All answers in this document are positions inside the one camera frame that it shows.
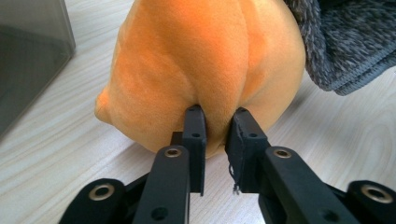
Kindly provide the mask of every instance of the plush ear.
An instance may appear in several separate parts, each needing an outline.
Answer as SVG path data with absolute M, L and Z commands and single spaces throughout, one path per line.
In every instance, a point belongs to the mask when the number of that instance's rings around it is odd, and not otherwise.
M 264 130 L 279 118 L 297 92 L 304 60 L 282 0 L 136 0 L 96 115 L 157 151 L 183 130 L 185 109 L 200 105 L 211 156 L 224 149 L 239 106 Z

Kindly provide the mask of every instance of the mounting hole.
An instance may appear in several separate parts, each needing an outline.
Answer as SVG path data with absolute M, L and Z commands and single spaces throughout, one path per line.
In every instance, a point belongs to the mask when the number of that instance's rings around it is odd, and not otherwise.
M 274 150 L 274 155 L 278 156 L 279 158 L 282 159 L 287 159 L 291 157 L 291 154 L 285 150 L 285 149 L 275 149 Z
M 156 221 L 164 220 L 168 216 L 168 209 L 164 207 L 158 207 L 152 210 L 151 217 Z
M 114 193 L 114 187 L 111 184 L 103 184 L 95 186 L 90 191 L 89 197 L 93 201 L 102 201 L 109 198 Z
M 165 151 L 165 156 L 169 158 L 178 157 L 181 155 L 180 149 L 177 148 L 169 148 Z
M 340 217 L 334 213 L 334 211 L 329 209 L 322 209 L 319 211 L 319 214 L 329 222 L 338 222 L 340 220 Z
M 374 200 L 378 203 L 392 203 L 393 198 L 386 191 L 382 190 L 373 185 L 363 185 L 361 187 L 361 192 L 371 200 Z

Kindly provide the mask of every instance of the gray knit fabric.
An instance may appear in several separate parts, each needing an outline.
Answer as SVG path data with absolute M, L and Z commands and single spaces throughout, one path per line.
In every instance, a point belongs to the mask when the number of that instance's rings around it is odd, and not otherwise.
M 285 0 L 306 50 L 305 68 L 325 91 L 347 95 L 396 65 L 396 0 Z

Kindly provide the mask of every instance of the orange plush toy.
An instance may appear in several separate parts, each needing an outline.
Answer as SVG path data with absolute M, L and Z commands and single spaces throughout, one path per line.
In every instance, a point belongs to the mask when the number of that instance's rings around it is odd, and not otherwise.
M 120 28 L 95 114 L 151 151 L 205 113 L 210 157 L 223 151 L 234 111 L 267 130 L 297 92 L 304 44 L 282 0 L 136 0 Z

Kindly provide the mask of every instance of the wood grain surface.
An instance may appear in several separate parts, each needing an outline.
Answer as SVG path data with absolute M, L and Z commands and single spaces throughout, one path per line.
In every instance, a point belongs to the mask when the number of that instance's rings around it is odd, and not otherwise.
M 65 2 L 76 54 L 0 142 L 0 223 L 57 223 L 86 184 L 102 177 L 130 183 L 154 158 L 93 114 L 132 1 Z M 305 75 L 267 133 L 271 144 L 296 150 L 339 189 L 362 179 L 396 189 L 395 71 L 345 97 Z M 191 223 L 264 223 L 257 195 L 233 195 L 226 155 L 207 160 L 205 176 L 205 196 L 191 195 Z

